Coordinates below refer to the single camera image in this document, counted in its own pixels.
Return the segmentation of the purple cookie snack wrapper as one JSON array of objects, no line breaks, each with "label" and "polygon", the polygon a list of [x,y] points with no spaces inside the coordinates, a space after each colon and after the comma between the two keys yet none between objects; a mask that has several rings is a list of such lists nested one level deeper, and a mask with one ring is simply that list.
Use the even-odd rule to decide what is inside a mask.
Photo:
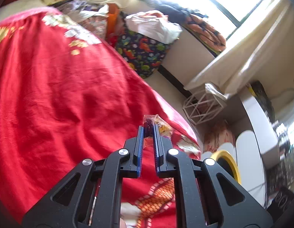
[{"label": "purple cookie snack wrapper", "polygon": [[143,127],[144,127],[144,138],[152,137],[153,125],[157,125],[159,134],[163,137],[171,138],[173,128],[164,121],[158,114],[156,115],[144,115]]}]

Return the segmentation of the yellow rimmed black trash bin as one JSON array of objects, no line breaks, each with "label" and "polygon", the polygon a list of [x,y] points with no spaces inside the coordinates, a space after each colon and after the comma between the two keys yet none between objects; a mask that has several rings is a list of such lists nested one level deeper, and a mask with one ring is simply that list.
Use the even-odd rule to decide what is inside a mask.
[{"label": "yellow rimmed black trash bin", "polygon": [[228,151],[216,151],[211,155],[211,158],[214,159],[222,168],[224,168],[225,171],[228,172],[239,184],[242,184],[237,163]]}]

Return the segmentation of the white chair back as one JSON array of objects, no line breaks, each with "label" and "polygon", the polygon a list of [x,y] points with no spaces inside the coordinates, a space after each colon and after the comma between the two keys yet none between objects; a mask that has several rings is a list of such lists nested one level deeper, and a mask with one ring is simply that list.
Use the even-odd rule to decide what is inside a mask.
[{"label": "white chair back", "polygon": [[236,139],[236,145],[223,143],[218,152],[227,151],[233,158],[240,173],[241,185],[261,206],[266,203],[266,178],[262,158],[254,132],[246,130]]}]

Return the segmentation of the black electronic device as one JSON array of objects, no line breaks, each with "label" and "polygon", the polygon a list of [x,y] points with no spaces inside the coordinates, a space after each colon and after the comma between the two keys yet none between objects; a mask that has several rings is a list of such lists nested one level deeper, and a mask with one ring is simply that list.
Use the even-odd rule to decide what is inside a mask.
[{"label": "black electronic device", "polygon": [[266,210],[276,221],[286,211],[293,199],[294,192],[283,186]]}]

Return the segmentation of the white desk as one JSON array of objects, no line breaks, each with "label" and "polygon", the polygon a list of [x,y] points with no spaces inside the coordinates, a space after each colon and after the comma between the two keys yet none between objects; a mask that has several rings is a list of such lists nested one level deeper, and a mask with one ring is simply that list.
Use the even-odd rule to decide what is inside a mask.
[{"label": "white desk", "polygon": [[247,87],[238,93],[255,133],[259,151],[266,169],[280,162],[278,137],[257,99]]}]

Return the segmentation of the red floral bed blanket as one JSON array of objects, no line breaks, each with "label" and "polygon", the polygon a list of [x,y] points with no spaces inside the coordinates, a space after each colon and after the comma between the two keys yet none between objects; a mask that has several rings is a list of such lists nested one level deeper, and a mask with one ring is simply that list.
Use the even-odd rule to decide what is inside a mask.
[{"label": "red floral bed blanket", "polygon": [[0,201],[20,223],[71,169],[101,160],[159,115],[191,126],[104,40],[53,7],[0,22]]}]

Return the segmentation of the cream window curtain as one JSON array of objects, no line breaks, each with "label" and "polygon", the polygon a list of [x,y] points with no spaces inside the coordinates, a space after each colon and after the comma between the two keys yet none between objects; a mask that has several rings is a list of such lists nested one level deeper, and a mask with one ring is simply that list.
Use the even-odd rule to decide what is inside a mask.
[{"label": "cream window curtain", "polygon": [[85,0],[113,2],[127,13],[156,9],[158,2],[170,2],[195,9],[226,38],[226,48],[214,56],[191,31],[185,29],[167,54],[162,66],[185,89],[206,82],[223,93],[234,94],[260,70],[265,52],[272,52],[279,19],[291,8],[289,0]]}]

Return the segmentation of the dinosaur print laundry basket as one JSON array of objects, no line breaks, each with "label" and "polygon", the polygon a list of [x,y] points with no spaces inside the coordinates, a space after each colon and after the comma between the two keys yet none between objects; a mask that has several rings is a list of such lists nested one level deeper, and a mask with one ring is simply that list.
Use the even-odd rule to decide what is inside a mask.
[{"label": "dinosaur print laundry basket", "polygon": [[131,31],[126,26],[116,43],[117,52],[143,79],[159,69],[170,48],[170,44]]}]

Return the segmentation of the orange patterned folded quilt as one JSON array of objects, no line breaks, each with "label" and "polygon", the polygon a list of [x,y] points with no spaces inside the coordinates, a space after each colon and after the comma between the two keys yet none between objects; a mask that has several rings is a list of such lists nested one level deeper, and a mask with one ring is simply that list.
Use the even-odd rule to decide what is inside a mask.
[{"label": "orange patterned folded quilt", "polygon": [[210,50],[221,53],[226,49],[226,39],[201,17],[190,14],[185,26]]}]

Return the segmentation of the floral fabric bag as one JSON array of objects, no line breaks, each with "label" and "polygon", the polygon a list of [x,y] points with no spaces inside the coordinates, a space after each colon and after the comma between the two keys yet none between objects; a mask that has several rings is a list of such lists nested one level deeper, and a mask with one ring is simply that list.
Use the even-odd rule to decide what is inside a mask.
[{"label": "floral fabric bag", "polygon": [[97,36],[100,39],[106,38],[107,33],[107,18],[101,16],[89,17],[79,24],[84,27],[86,30],[90,31],[92,34]]}]

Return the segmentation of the white clothes in basket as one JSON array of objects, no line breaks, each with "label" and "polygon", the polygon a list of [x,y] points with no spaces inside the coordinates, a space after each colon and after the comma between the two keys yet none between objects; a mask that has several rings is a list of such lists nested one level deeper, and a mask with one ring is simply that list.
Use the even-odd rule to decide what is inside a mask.
[{"label": "white clothes in basket", "polygon": [[172,44],[181,34],[179,24],[158,10],[138,12],[125,17],[127,28],[163,44]]}]

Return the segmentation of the dark blue jacket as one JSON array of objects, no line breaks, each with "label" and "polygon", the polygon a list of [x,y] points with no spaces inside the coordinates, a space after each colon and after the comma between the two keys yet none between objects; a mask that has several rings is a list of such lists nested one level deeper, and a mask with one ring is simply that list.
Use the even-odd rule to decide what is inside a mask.
[{"label": "dark blue jacket", "polygon": [[168,16],[172,23],[184,24],[189,17],[197,15],[200,18],[209,18],[208,15],[201,13],[198,9],[182,7],[176,3],[163,0],[139,0],[145,2],[148,6],[160,11]]}]

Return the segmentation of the orange plastic bag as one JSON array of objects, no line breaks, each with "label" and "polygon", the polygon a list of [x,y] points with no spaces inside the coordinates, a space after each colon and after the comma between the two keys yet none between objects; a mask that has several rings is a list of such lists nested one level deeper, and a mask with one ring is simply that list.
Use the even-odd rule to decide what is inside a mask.
[{"label": "orange plastic bag", "polygon": [[108,17],[107,17],[107,33],[106,36],[114,33],[117,17],[120,13],[120,9],[117,4],[109,3],[108,4]]}]

